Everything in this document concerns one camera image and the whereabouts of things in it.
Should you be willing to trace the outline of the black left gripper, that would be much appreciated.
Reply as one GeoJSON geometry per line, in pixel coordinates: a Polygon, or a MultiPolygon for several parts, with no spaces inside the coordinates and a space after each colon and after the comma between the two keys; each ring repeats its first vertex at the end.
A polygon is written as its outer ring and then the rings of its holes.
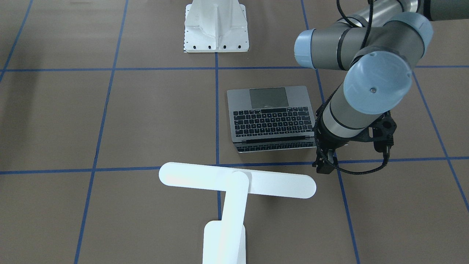
{"type": "Polygon", "coordinates": [[[359,133],[367,128],[367,115],[347,104],[323,104],[316,112],[314,133],[317,173],[330,174],[339,169],[334,156],[336,149],[355,142],[359,133]]]}

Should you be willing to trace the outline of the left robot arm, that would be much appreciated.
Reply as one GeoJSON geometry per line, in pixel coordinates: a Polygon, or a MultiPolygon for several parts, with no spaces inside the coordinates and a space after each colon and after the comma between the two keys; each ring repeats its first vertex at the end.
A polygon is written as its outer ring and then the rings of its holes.
{"type": "Polygon", "coordinates": [[[365,175],[383,169],[394,145],[390,110],[412,85],[414,67],[427,53],[432,21],[468,18],[467,0],[369,0],[368,7],[341,15],[326,29],[303,31],[294,45],[298,65],[346,71],[344,81],[316,112],[313,126],[321,174],[333,170],[365,175]],[[336,149],[349,142],[372,142],[382,165],[365,172],[340,168],[336,149]]]}

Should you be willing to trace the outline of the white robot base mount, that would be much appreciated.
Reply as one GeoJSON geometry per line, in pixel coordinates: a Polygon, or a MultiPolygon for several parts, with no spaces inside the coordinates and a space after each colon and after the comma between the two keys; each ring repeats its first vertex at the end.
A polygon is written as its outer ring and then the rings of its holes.
{"type": "Polygon", "coordinates": [[[238,0],[193,0],[185,7],[184,52],[248,52],[245,5],[238,0]]]}

